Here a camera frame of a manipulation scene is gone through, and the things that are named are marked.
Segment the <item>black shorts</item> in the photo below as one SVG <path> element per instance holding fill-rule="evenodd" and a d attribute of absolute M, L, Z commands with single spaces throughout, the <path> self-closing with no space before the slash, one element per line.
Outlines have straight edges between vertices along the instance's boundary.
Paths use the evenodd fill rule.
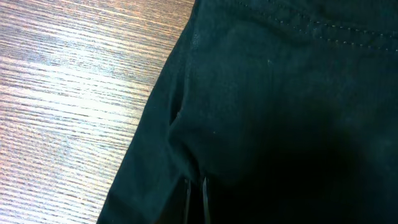
<path fill-rule="evenodd" d="M 158 223 L 179 179 L 224 223 L 397 222 L 397 2 L 196 1 L 99 223 Z"/>

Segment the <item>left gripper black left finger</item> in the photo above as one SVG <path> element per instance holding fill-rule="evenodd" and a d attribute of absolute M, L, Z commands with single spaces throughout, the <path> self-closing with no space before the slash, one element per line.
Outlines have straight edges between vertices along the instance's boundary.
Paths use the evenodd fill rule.
<path fill-rule="evenodd" d="M 158 224 L 186 223 L 190 203 L 190 193 L 190 181 L 179 179 L 162 209 L 162 213 L 158 219 Z"/>

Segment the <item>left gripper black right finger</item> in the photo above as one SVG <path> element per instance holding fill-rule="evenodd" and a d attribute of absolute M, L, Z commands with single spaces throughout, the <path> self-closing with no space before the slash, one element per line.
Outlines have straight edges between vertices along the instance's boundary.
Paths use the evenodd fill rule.
<path fill-rule="evenodd" d="M 224 223 L 224 194 L 221 185 L 210 177 L 204 177 L 201 189 L 205 224 Z"/>

